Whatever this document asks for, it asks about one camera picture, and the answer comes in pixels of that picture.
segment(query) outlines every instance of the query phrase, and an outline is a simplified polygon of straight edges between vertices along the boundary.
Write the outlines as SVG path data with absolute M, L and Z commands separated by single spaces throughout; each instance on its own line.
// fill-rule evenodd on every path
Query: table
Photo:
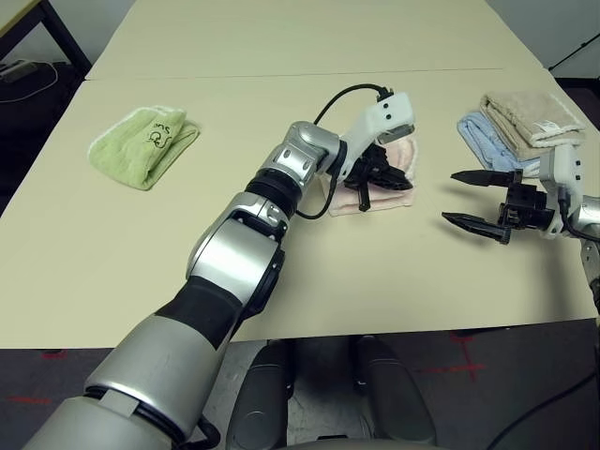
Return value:
M 0 219 L 1 348 L 111 347 L 184 281 L 196 239 L 244 189 L 289 124 L 312 119 L 354 83 L 405 90 L 421 150 L 412 207 L 292 220 L 287 259 L 265 312 L 235 339 L 292 338 L 543 323 L 595 316 L 574 239 L 515 232 L 509 246 L 463 232 L 441 211 L 493 220 L 505 190 L 449 178 L 479 163 L 457 120 L 491 89 L 547 89 L 542 70 L 85 82 Z M 322 125 L 341 133 L 367 92 Z M 142 105 L 183 107 L 199 139 L 147 192 L 87 162 L 89 143 Z M 588 124 L 585 192 L 600 194 L 600 133 Z M 314 184 L 301 205 L 315 211 Z
M 528 66 L 484 0 L 138 0 L 88 79 Z
M 82 77 L 85 76 L 92 64 L 48 0 L 2 0 L 0 59 L 4 58 L 39 23 L 43 23 L 71 64 Z

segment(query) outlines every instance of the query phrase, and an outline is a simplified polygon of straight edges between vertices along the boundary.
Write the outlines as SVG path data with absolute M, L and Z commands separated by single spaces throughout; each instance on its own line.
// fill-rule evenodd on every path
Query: light blue towel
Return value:
M 511 172 L 522 169 L 523 176 L 535 178 L 540 172 L 540 158 L 517 161 L 498 136 L 489 120 L 480 112 L 470 112 L 458 121 L 458 132 L 481 165 L 489 171 Z

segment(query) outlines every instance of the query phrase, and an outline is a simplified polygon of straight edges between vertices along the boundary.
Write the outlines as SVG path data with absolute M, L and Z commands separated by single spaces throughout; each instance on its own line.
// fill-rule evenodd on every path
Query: red tape mark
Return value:
M 44 359 L 66 359 L 67 351 L 61 350 L 60 352 L 56 352 L 56 353 L 42 353 L 41 357 Z
M 12 401 L 14 403 L 29 403 L 31 405 L 50 405 L 52 400 L 49 398 L 33 398 L 33 397 L 7 397 L 8 401 Z
M 473 340 L 473 336 L 460 337 L 460 336 L 455 335 L 453 332 L 451 332 L 450 339 L 453 342 L 471 342 Z
M 473 361 L 471 360 L 471 355 L 469 354 L 469 349 L 467 349 L 467 342 L 471 342 L 473 340 L 473 336 L 460 337 L 460 336 L 457 336 L 454 332 L 450 332 L 450 339 L 453 342 L 456 342 L 460 345 L 460 348 L 462 349 L 462 354 L 464 354 L 465 361 L 467 362 L 466 367 L 472 367 Z M 468 370 L 469 370 L 469 376 L 471 377 L 471 381 L 473 383 L 476 383 L 475 370 L 473 370 L 472 368 L 468 369 Z
M 469 364 L 467 366 L 420 368 L 417 371 L 423 372 L 423 373 L 446 373 L 446 372 L 462 372 L 464 370 L 481 370 L 482 368 L 486 368 L 486 366 L 484 364 Z

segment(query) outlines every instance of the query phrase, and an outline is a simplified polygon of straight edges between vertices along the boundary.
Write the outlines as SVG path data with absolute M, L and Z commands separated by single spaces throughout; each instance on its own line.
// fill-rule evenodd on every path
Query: folded towel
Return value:
M 199 134 L 183 110 L 139 108 L 96 138 L 88 156 L 113 180 L 147 190 Z
M 518 161 L 500 139 L 494 126 L 480 112 L 465 115 L 458 121 L 457 128 L 485 169 L 499 172 L 522 169 L 525 177 L 534 178 L 539 175 L 540 158 Z
M 583 124 L 546 92 L 490 92 L 480 106 L 519 161 L 539 157 L 547 151 L 541 147 L 577 145 L 585 139 L 579 132 Z
M 414 170 L 418 156 L 414 136 L 411 134 L 396 141 L 382 144 L 381 147 L 385 148 L 389 165 L 404 171 L 408 180 L 414 185 Z M 329 192 L 329 180 L 328 175 L 321 177 L 321 186 L 325 197 Z M 368 196 L 371 202 L 369 211 L 410 206 L 414 202 L 414 187 L 408 190 L 388 190 L 369 183 Z M 358 209 L 358 192 L 343 185 L 338 185 L 329 206 L 329 214 L 331 216 L 342 216 L 360 212 Z

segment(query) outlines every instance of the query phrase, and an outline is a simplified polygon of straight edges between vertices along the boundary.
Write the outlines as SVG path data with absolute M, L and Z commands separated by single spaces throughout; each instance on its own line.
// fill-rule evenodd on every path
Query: floor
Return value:
M 0 105 L 0 115 L 12 120 L 12 126 L 26 127 L 13 135 L 6 134 L 8 127 L 0 129 L 0 214 L 79 83 L 69 78 L 68 67 L 59 71 L 65 84 L 39 95 L 36 106 L 20 104 L 13 110 Z M 46 69 L 40 76 L 45 78 L 38 81 L 45 83 L 52 74 Z M 600 129 L 600 100 L 593 91 L 564 88 Z M 0 98 L 5 94 L 0 89 Z M 19 119 L 19 114 L 27 120 Z M 590 373 L 597 335 L 593 321 L 575 321 L 492 330 L 472 337 L 431 332 L 382 339 L 411 369 L 434 419 L 439 445 L 474 450 L 485 448 L 521 413 Z M 235 343 L 227 351 L 205 407 L 205 415 L 223 436 L 246 368 L 262 345 Z M 108 352 L 0 351 L 0 449 L 21 448 L 64 398 L 81 393 L 85 377 Z M 289 402 L 288 442 L 332 434 L 366 436 L 364 405 L 349 378 L 346 338 L 303 340 L 297 357 L 299 377 Z M 598 415 L 598 393 L 592 382 L 530 418 L 498 448 L 595 449 Z

